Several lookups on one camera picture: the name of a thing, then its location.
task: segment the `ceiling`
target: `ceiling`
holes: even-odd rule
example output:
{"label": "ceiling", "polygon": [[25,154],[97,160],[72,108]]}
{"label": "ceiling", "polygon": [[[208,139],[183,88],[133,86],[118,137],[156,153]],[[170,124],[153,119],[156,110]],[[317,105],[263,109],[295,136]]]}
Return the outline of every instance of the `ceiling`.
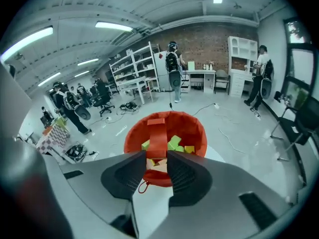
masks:
{"label": "ceiling", "polygon": [[[97,21],[107,21],[134,28],[129,35],[140,35],[175,20],[205,15],[227,15],[248,20],[263,18],[278,6],[279,0],[29,0],[17,13],[1,43],[3,53],[13,44],[42,28],[53,26],[53,34],[19,51],[8,63],[18,70],[17,81],[32,92],[51,75],[67,82],[74,75],[99,68],[124,46],[120,30],[95,28]],[[79,62],[99,58],[83,66]],[[48,90],[52,82],[42,88]]]}

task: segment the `white desk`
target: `white desk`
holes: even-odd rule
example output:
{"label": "white desk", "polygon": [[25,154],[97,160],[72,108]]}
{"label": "white desk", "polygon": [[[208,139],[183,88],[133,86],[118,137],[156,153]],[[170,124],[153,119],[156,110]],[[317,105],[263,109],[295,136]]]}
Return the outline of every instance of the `white desk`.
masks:
{"label": "white desk", "polygon": [[142,94],[142,87],[146,86],[146,78],[145,76],[139,77],[136,79],[132,79],[129,81],[125,81],[118,84],[120,91],[134,90],[138,89],[142,104],[145,104],[144,97]]}
{"label": "white desk", "polygon": [[[185,71],[186,74],[189,75],[189,89],[191,86],[194,86],[192,84],[194,83],[203,83],[204,93],[214,93],[214,87],[215,87],[215,70],[191,70],[191,71]],[[204,75],[204,78],[196,78],[195,75],[200,74]]]}
{"label": "white desk", "polygon": [[229,95],[232,97],[241,97],[245,81],[253,82],[252,74],[242,70],[231,69]]}

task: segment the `black backpack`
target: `black backpack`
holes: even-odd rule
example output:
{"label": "black backpack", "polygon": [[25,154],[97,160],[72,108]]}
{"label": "black backpack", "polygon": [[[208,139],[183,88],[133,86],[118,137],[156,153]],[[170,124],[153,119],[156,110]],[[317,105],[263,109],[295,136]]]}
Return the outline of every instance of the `black backpack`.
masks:
{"label": "black backpack", "polygon": [[179,59],[175,52],[168,52],[166,55],[166,69],[167,71],[179,71]]}
{"label": "black backpack", "polygon": [[274,74],[274,65],[271,59],[268,60],[266,66],[265,66],[265,71],[264,71],[264,78],[267,78],[269,80],[272,80]]}

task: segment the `red strap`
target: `red strap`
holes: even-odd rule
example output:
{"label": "red strap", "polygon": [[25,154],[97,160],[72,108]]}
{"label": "red strap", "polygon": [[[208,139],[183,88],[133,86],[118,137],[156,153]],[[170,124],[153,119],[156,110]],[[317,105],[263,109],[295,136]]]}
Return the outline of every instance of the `red strap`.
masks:
{"label": "red strap", "polygon": [[[140,187],[141,187],[144,183],[146,183],[146,188],[144,189],[143,192],[141,192],[141,191],[140,191]],[[139,193],[140,193],[140,194],[145,193],[146,189],[148,189],[149,184],[150,184],[150,183],[149,183],[148,181],[144,181],[144,182],[139,186]]]}

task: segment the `black pants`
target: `black pants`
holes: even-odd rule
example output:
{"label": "black pants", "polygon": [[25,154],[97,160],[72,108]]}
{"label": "black pants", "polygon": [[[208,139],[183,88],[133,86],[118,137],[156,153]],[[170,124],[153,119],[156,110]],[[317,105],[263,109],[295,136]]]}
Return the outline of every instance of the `black pants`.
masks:
{"label": "black pants", "polygon": [[65,115],[72,121],[72,123],[78,128],[81,133],[87,133],[89,131],[85,125],[82,124],[79,117],[75,114],[74,111],[68,110]]}
{"label": "black pants", "polygon": [[261,94],[260,94],[260,87],[261,87],[261,82],[263,80],[262,76],[256,76],[254,78],[254,86],[253,89],[250,93],[250,97],[247,100],[249,103],[251,103],[252,101],[255,100],[256,96],[257,96],[257,101],[254,105],[254,107],[258,108],[258,106],[261,104],[261,101],[263,100]]}

